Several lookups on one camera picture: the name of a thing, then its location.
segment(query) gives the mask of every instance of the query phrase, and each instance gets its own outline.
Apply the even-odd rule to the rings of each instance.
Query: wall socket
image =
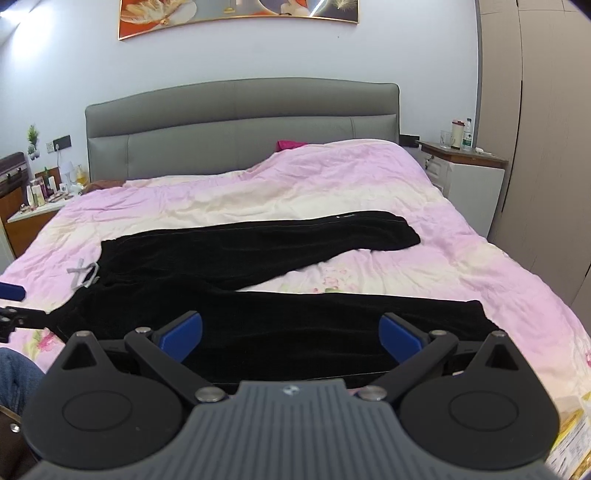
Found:
[[[70,148],[72,146],[72,140],[70,139],[70,135],[66,135],[65,137],[61,137],[53,141],[53,148],[55,150],[58,149],[58,145],[60,151],[66,148]]]

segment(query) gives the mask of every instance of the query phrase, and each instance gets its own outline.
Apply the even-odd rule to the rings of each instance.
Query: metal screw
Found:
[[[226,392],[218,387],[203,387],[197,390],[195,397],[201,403],[215,403],[226,398]]]
[[[388,396],[388,392],[385,388],[377,385],[368,385],[363,387],[357,392],[357,395],[361,400],[365,401],[380,401]]]

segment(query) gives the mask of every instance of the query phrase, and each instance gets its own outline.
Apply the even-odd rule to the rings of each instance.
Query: small plant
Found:
[[[27,130],[27,140],[29,140],[29,143],[33,146],[33,151],[35,151],[37,149],[37,142],[39,142],[39,132],[35,128],[35,125],[31,125],[29,130]]]

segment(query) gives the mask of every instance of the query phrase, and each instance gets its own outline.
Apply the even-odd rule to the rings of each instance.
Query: black circular disc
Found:
[[[180,401],[153,380],[80,368],[47,384],[25,409],[23,435],[36,455],[56,465],[130,465],[161,450],[180,430]]]
[[[410,438],[464,468],[501,471],[545,459],[558,414],[539,381],[503,369],[467,371],[411,390],[400,406]]]

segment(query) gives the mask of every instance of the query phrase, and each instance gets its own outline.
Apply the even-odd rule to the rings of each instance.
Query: cup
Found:
[[[440,145],[449,148],[452,144],[452,133],[445,130],[441,131]]]

